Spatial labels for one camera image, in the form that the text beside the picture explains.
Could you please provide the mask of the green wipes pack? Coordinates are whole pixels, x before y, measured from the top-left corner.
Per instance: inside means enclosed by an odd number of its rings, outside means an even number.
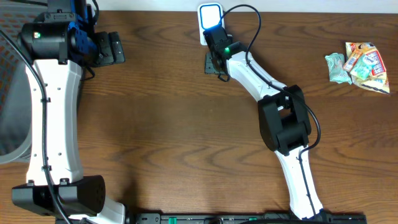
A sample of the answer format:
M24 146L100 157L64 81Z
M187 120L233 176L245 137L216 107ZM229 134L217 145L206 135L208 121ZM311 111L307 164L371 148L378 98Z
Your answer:
M325 60L328 66L329 80L336 83L348 83L351 85L352 79L348 72L343 69L345 64L345 58L343 54L332 53L325 56Z

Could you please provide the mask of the orange snack pack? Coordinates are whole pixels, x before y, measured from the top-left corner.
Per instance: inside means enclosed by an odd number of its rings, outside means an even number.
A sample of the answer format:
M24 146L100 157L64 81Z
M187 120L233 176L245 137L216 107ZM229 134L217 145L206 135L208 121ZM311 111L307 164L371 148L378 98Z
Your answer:
M362 54L363 54L362 51L358 49L354 50L347 59L347 62L343 65L343 69L347 72L350 72L355 66L356 62L362 56Z

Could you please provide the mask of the yellow wet wipes pack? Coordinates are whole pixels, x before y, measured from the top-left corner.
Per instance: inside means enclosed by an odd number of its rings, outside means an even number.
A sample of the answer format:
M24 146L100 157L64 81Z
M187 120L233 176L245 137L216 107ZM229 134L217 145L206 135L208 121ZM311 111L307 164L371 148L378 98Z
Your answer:
M371 42L347 42L346 54L347 59L354 50L362 51L362 55L367 55L377 61L377 64L371 70L371 73L365 80L361 80L351 75L353 83L365 90L375 91L378 93L389 94L389 81L387 78L387 70L376 46Z

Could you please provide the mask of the teal Kleenex tissue pack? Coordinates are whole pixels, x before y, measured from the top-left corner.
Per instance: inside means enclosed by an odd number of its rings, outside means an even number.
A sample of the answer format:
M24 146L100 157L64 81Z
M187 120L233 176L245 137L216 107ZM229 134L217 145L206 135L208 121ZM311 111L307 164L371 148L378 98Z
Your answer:
M355 63L354 67L350 71L350 74L356 78L365 80L376 64L377 61L370 56L362 55Z

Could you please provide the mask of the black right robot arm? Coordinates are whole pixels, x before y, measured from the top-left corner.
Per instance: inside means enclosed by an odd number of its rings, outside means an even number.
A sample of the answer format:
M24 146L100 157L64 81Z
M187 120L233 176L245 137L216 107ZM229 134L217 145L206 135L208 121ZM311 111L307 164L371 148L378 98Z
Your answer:
M290 210L300 220L314 219L323 205L317 196L309 164L310 119L315 115L305 104L303 91L271 77L248 48L221 26L203 33L213 65L239 82L256 100L262 140L280 161L290 195Z

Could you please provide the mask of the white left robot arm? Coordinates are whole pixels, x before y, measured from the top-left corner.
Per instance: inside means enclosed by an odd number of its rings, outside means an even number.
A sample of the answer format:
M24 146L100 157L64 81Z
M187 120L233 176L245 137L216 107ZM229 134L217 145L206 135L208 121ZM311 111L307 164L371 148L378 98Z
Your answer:
M32 144L26 182L12 189L12 202L57 223L127 223L126 206L106 195L104 178L84 175L77 140L84 72L125 61L119 34L95 31L96 1L46 6L13 44L30 86Z

